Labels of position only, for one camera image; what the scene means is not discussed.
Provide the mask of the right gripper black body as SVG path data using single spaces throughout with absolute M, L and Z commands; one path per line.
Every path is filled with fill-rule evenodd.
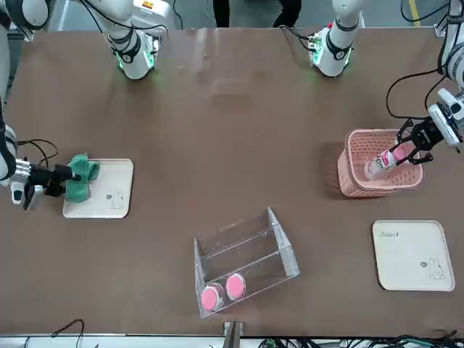
M 33 165 L 30 172 L 30 184 L 32 186 L 50 186 L 57 182 L 56 168 L 48 168 L 42 165 Z

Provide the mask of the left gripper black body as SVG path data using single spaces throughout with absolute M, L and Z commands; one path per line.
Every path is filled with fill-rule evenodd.
M 420 122 L 420 146 L 435 146 L 441 141 L 441 132 L 431 117 Z

